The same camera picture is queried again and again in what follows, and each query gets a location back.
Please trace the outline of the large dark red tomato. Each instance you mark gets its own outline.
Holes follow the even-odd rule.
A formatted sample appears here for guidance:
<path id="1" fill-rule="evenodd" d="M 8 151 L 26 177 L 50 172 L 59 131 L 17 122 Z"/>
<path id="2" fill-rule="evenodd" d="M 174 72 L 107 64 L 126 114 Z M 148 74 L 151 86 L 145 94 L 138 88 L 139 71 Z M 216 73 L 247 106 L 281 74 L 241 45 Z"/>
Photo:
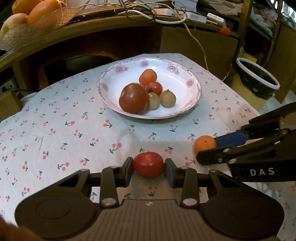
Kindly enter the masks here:
<path id="1" fill-rule="evenodd" d="M 149 95 L 140 84 L 128 84 L 120 94 L 119 106 L 127 113 L 142 114 L 149 106 Z"/>

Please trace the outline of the large orange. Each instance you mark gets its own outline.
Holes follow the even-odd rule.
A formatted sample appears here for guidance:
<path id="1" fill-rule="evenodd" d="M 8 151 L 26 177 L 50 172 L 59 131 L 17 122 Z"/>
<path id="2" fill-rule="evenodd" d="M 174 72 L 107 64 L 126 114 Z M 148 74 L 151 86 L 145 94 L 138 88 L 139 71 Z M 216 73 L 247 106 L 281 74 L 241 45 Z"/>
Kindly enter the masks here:
<path id="1" fill-rule="evenodd" d="M 15 0 L 12 5 L 13 14 L 24 13 L 29 15 L 32 9 L 42 0 Z"/>
<path id="2" fill-rule="evenodd" d="M 44 0 L 38 3 L 28 15 L 28 23 L 32 23 L 46 15 L 62 8 L 62 4 L 58 0 Z"/>

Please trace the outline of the large orange front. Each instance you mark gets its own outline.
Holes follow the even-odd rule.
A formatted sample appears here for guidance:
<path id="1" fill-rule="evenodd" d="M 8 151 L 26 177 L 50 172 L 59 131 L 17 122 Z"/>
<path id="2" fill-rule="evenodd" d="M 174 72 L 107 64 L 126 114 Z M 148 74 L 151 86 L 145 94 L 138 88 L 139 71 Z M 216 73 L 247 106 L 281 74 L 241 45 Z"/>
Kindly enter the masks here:
<path id="1" fill-rule="evenodd" d="M 62 4 L 58 0 L 44 0 L 38 3 L 28 15 L 28 23 L 32 23 L 46 15 L 62 8 Z"/>

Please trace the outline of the yellow trash bin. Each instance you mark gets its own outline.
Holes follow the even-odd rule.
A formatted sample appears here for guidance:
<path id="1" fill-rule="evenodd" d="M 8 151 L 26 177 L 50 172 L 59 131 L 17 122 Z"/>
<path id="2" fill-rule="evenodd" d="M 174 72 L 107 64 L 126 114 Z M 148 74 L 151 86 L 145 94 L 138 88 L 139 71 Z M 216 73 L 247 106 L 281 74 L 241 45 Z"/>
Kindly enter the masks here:
<path id="1" fill-rule="evenodd" d="M 227 83 L 257 111 L 280 89 L 280 83 L 271 73 L 242 57 L 236 59 Z"/>

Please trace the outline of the orange tangerine front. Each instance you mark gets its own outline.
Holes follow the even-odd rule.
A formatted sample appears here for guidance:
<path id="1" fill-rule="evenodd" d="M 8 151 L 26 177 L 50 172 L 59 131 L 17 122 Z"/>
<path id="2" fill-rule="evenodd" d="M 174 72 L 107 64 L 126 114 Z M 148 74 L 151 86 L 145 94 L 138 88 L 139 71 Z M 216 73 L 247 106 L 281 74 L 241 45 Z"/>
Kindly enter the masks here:
<path id="1" fill-rule="evenodd" d="M 151 82 L 156 82 L 157 74 L 152 69 L 146 69 L 139 77 L 140 85 L 146 87 Z"/>

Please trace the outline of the brown kiwi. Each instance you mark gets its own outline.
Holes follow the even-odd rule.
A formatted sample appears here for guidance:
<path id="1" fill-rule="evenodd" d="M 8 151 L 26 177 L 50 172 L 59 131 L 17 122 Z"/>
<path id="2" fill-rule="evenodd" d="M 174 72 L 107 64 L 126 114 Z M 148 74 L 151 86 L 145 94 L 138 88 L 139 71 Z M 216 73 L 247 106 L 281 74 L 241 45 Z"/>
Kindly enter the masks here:
<path id="1" fill-rule="evenodd" d="M 172 108 L 176 104 L 176 96 L 168 89 L 163 91 L 159 97 L 165 108 Z"/>
<path id="2" fill-rule="evenodd" d="M 149 96 L 149 107 L 148 107 L 148 109 L 149 110 L 157 109 L 161 104 L 159 96 L 154 92 L 148 93 L 148 96 Z"/>

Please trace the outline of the large orange top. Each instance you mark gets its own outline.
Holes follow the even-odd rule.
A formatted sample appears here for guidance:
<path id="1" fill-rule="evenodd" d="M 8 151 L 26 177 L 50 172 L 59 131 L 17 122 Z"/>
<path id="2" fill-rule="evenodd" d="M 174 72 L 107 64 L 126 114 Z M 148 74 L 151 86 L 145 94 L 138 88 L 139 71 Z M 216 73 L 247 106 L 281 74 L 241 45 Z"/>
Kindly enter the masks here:
<path id="1" fill-rule="evenodd" d="M 42 0 L 15 0 L 12 5 L 13 14 L 24 13 L 29 15 L 32 9 Z"/>

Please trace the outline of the white adapter box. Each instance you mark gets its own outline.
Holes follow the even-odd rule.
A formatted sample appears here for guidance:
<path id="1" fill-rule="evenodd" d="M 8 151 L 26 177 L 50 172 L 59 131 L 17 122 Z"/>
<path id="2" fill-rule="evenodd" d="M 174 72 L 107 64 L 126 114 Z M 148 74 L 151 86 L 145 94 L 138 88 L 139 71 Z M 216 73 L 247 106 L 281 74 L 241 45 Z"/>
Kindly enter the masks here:
<path id="1" fill-rule="evenodd" d="M 221 17 L 219 17 L 217 15 L 214 15 L 212 13 L 208 13 L 207 14 L 207 19 L 212 21 L 212 22 L 215 22 L 220 27 L 227 27 L 226 21 L 224 20 L 224 18 L 221 18 Z"/>

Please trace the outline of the small orange object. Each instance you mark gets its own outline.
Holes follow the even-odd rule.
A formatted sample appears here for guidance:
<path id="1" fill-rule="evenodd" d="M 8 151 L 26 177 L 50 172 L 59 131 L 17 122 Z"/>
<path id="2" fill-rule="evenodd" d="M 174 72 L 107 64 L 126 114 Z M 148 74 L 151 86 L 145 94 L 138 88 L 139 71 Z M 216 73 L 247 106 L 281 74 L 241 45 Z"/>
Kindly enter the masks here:
<path id="1" fill-rule="evenodd" d="M 219 34 L 223 35 L 223 36 L 230 36 L 231 35 L 231 31 L 228 27 L 222 27 L 219 31 Z"/>

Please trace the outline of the white power strip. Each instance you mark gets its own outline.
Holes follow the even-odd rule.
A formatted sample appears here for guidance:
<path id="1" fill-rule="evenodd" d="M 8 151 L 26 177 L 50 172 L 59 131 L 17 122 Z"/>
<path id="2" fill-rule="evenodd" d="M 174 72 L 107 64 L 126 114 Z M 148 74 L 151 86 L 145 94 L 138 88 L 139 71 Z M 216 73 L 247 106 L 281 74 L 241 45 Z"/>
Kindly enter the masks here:
<path id="1" fill-rule="evenodd" d="M 178 17 L 175 12 L 171 9 L 155 9 L 157 16 L 171 16 L 171 17 Z M 163 21 L 163 20 L 159 20 L 156 19 L 157 23 L 160 24 L 167 24 L 167 25 L 174 25 L 174 24 L 181 24 L 183 23 L 185 20 L 184 18 L 186 18 L 187 20 L 191 20 L 191 21 L 196 21 L 196 22 L 200 22 L 200 23 L 206 23 L 207 21 L 207 17 L 206 16 L 202 16 L 196 13 L 193 13 L 191 11 L 178 11 L 178 14 L 181 16 L 181 20 L 178 21 Z"/>

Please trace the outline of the orange tangerine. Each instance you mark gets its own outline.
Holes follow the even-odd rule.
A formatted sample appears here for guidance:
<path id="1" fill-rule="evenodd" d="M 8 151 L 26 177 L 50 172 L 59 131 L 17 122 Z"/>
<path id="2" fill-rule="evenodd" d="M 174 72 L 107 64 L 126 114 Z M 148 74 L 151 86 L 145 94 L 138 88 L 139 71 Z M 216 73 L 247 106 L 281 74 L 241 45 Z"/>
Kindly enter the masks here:
<path id="1" fill-rule="evenodd" d="M 146 69 L 139 77 L 140 85 L 146 87 L 151 82 L 156 82 L 157 74 L 152 69 Z"/>
<path id="2" fill-rule="evenodd" d="M 215 148 L 217 148 L 215 139 L 207 135 L 200 136 L 194 143 L 195 154 L 198 154 L 200 151 L 206 151 Z"/>

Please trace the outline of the white floral plate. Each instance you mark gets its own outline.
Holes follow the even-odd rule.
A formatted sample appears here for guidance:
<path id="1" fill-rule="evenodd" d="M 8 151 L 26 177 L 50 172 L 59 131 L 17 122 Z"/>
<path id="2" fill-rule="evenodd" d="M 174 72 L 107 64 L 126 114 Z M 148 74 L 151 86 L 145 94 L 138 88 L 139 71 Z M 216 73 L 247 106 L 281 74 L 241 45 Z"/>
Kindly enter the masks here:
<path id="1" fill-rule="evenodd" d="M 113 111 L 147 120 L 178 116 L 201 97 L 201 84 L 174 61 L 136 57 L 116 62 L 97 82 L 101 100 Z"/>

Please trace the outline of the pale apple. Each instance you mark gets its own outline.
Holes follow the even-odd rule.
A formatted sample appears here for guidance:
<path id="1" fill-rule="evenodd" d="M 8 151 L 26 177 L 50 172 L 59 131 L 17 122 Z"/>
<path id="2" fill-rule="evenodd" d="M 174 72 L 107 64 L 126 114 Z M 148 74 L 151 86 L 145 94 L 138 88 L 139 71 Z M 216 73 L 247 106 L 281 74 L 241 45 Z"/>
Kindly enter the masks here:
<path id="1" fill-rule="evenodd" d="M 17 25 L 26 24 L 28 20 L 28 15 L 25 13 L 17 13 L 10 16 L 5 20 L 1 28 L 1 36 L 7 33 L 7 31 Z"/>

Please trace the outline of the small red tomato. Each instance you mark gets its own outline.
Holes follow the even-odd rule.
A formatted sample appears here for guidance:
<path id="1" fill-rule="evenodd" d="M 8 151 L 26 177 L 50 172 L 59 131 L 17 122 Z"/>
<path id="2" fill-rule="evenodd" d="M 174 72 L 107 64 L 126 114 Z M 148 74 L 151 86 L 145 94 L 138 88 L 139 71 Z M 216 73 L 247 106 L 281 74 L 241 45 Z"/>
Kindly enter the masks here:
<path id="1" fill-rule="evenodd" d="M 161 95 L 161 93 L 163 92 L 163 87 L 160 83 L 158 82 L 150 82 L 147 86 L 146 86 L 146 91 L 147 93 L 150 92 L 154 92 L 156 93 L 158 96 Z"/>

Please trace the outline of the red tomato back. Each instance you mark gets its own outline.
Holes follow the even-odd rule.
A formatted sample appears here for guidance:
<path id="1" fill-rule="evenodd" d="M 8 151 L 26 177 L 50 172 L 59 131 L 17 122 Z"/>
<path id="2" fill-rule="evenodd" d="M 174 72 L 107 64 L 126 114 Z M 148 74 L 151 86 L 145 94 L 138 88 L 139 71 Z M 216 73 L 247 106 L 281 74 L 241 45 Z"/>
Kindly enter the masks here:
<path id="1" fill-rule="evenodd" d="M 140 153 L 135 156 L 132 163 L 136 173 L 149 178 L 159 176 L 164 165 L 161 155 L 155 152 Z"/>

